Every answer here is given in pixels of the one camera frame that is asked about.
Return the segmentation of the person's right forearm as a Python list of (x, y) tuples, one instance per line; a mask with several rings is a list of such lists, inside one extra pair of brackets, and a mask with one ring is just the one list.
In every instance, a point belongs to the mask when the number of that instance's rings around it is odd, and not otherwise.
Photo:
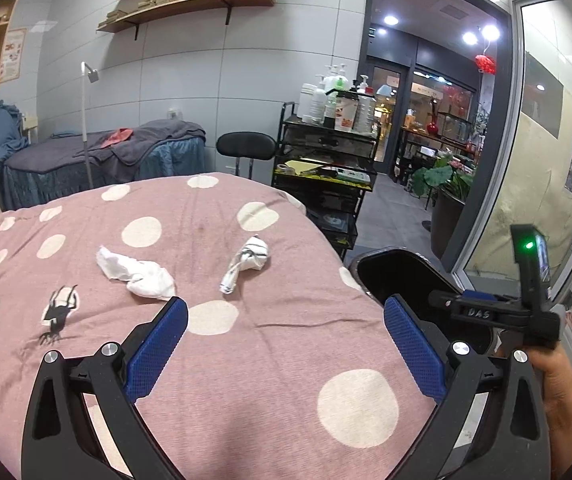
[(550, 446), (551, 478), (561, 479), (572, 465), (572, 408), (547, 412)]

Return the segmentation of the person's right hand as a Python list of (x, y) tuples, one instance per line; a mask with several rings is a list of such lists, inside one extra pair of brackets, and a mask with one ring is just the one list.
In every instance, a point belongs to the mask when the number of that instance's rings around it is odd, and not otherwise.
[(572, 442), (572, 366), (561, 344), (525, 349), (532, 365), (543, 373), (543, 400), (548, 426), (555, 437)]

